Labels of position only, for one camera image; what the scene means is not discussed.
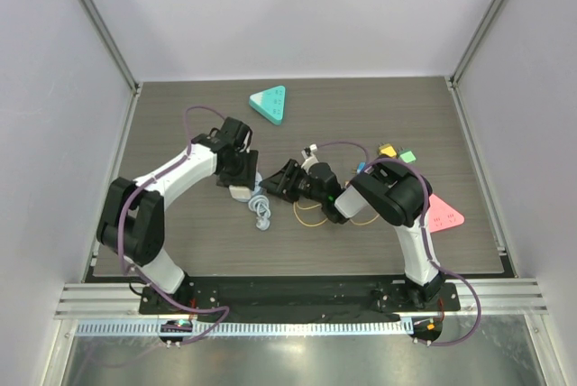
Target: wood grain surface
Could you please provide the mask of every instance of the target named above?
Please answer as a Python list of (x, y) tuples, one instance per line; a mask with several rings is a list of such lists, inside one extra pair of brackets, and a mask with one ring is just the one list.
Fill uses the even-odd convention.
[[(253, 111), (248, 97), (287, 88), (285, 118), (275, 126)], [(134, 178), (158, 168), (185, 147), (182, 111), (209, 105), (247, 123), (259, 172), (268, 177), (289, 158), (301, 160), (316, 142), (354, 140), (376, 156), (380, 142), (409, 148), (434, 192), (465, 216), (465, 223), (434, 234), (437, 257), (458, 272), (501, 272), (490, 224), (470, 158), (442, 78), (335, 78), (147, 83), (136, 106), (120, 174)], [(189, 117), (193, 133), (220, 127), (214, 115)], [(335, 146), (318, 153), (344, 182), (363, 160), (360, 150)], [(205, 179), (167, 211), (166, 249), (192, 275), (290, 275), (401, 273), (403, 256), (392, 227), (381, 219), (366, 226), (302, 226), (292, 206), (271, 199), (271, 225), (262, 232), (246, 204)], [(300, 212), (310, 223), (318, 209)], [(370, 219), (366, 209), (358, 220)], [(96, 274), (116, 275), (117, 258), (101, 248)]]

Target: pink triangular block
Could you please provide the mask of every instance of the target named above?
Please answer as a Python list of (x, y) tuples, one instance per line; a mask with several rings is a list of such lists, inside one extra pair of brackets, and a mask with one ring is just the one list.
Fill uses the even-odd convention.
[(429, 197), (429, 229), (431, 233), (461, 225), (465, 218), (437, 195)]

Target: teal triangular block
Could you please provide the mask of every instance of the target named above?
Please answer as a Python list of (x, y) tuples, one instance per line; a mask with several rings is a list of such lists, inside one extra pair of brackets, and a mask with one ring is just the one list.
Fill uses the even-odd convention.
[(269, 88), (249, 97), (249, 105), (271, 123), (279, 125), (285, 113), (284, 86)]

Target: white backdrop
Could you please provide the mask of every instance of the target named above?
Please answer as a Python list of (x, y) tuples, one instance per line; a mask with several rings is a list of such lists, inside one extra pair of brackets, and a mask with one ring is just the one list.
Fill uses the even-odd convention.
[(0, 383), (26, 386), (87, 263), (131, 93), (78, 0), (0, 6)]
[(453, 73), (490, 0), (95, 0), (139, 80)]
[(575, 90), (574, 0), (508, 0), (461, 84), (517, 271), (537, 278), (560, 331), (568, 384), (577, 384)]

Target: black cable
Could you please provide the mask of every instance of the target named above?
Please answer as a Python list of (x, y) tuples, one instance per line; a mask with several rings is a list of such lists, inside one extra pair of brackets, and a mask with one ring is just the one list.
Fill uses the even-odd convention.
[(133, 287), (133, 284), (131, 282), (128, 283), (128, 288), (130, 289), (130, 291), (132, 293), (134, 293), (136, 296), (138, 296), (139, 298), (142, 297), (142, 293), (139, 293), (138, 291), (136, 291)]

